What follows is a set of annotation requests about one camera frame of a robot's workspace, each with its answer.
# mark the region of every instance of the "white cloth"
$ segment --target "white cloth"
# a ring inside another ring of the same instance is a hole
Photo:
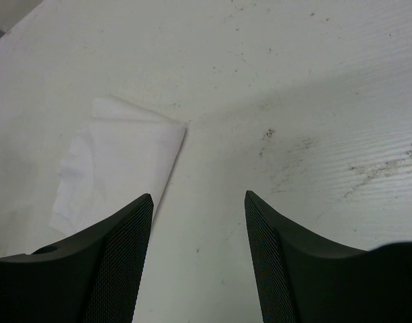
[[[60,162],[50,226],[69,236],[150,193],[154,214],[185,125],[114,97],[93,101],[93,120]]]

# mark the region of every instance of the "white table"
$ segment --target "white table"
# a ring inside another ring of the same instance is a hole
[[[137,322],[261,322],[247,189],[350,246],[411,240],[412,1],[340,2],[45,0],[0,42],[0,256],[61,238],[59,160],[105,94],[189,123]]]

